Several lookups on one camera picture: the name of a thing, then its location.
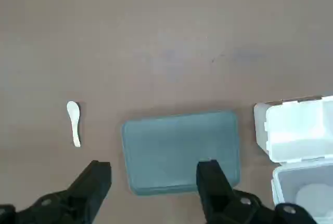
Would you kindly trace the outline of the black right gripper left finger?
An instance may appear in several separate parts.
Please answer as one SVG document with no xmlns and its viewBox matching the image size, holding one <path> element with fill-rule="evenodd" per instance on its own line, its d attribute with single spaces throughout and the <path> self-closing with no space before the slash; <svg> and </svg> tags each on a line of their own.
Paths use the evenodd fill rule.
<svg viewBox="0 0 333 224">
<path fill-rule="evenodd" d="M 91 161 L 69 188 L 17 211 L 1 205 L 1 223 L 93 223 L 112 184 L 111 164 Z"/>
</svg>

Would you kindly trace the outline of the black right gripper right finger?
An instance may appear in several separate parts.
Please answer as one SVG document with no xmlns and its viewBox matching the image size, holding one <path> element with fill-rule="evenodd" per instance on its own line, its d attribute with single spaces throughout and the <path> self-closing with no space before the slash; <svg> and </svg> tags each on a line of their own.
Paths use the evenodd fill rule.
<svg viewBox="0 0 333 224">
<path fill-rule="evenodd" d="M 255 194 L 233 189 L 216 160 L 197 164 L 196 184 L 206 223 L 317 223 L 299 205 L 270 209 Z"/>
</svg>

